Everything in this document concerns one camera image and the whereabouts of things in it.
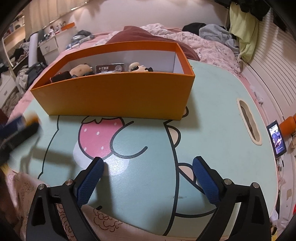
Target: open box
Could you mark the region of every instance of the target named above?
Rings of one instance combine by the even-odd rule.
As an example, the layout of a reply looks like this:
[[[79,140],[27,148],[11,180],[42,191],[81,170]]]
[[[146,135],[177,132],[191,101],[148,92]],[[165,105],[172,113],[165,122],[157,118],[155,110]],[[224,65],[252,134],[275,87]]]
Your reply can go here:
[[[79,64],[139,62],[154,72],[96,74],[50,83],[57,73]],[[49,115],[121,116],[180,120],[195,75],[177,43],[121,42],[67,54],[31,89]]]

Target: light green towel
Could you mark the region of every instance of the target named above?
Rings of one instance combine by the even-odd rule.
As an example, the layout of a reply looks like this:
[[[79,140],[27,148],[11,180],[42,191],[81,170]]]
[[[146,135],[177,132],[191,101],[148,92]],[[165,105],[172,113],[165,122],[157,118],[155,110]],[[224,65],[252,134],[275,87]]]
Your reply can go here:
[[[242,12],[234,2],[230,5],[229,32],[238,37],[239,55],[245,62],[250,62],[256,47],[259,20],[249,12]]]

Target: beige curtain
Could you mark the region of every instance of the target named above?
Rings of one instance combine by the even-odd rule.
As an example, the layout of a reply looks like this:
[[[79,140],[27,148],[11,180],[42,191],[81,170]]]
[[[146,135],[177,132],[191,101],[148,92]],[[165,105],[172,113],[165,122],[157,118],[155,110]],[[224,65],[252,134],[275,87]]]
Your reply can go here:
[[[32,0],[25,7],[26,38],[89,0]]]

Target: white cylinder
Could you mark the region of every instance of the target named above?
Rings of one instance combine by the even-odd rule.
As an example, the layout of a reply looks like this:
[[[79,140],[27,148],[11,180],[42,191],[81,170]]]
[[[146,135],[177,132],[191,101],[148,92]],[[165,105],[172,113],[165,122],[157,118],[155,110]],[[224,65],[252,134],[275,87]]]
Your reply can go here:
[[[38,62],[37,60],[37,48],[38,48],[38,33],[33,34],[30,37],[30,44],[29,44],[29,68]]]

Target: circular logo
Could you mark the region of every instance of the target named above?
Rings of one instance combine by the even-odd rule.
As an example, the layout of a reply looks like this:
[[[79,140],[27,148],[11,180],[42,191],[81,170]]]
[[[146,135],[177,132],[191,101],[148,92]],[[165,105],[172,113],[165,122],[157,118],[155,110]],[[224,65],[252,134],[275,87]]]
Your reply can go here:
[[[118,72],[121,72],[122,71],[122,67],[120,65],[116,66],[115,67],[115,71],[118,73]]]

